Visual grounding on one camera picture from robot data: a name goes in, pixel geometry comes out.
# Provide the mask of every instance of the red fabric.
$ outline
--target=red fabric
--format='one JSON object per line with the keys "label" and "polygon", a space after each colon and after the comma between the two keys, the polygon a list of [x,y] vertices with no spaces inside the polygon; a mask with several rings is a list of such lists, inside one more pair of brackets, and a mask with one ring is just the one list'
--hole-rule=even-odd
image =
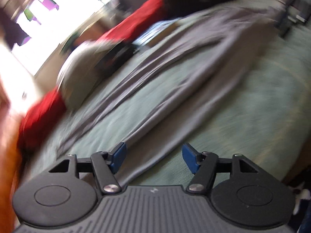
{"label": "red fabric", "polygon": [[23,118],[19,127],[18,147],[33,150],[40,146],[65,112],[66,106],[57,88],[48,92]]}
{"label": "red fabric", "polygon": [[134,41],[154,23],[165,17],[163,0],[148,0],[132,15],[102,35],[97,42],[104,39]]}

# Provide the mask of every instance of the orange fabric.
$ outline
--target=orange fabric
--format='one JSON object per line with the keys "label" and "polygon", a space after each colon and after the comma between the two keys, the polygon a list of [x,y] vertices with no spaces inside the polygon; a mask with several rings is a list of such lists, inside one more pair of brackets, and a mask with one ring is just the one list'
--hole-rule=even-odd
{"label": "orange fabric", "polygon": [[66,106],[57,88],[48,92],[21,121],[18,147],[28,150],[38,148],[65,112]]}
{"label": "orange fabric", "polygon": [[7,93],[5,92],[2,83],[1,83],[1,78],[0,78],[0,103],[1,102],[6,102],[9,103],[9,98],[7,97]]}
{"label": "orange fabric", "polygon": [[165,17],[164,0],[148,0],[132,15],[105,33],[97,41],[104,39],[132,42],[154,23]]}
{"label": "orange fabric", "polygon": [[14,229],[12,195],[18,186],[21,153],[17,148],[21,116],[9,105],[0,106],[0,233]]}

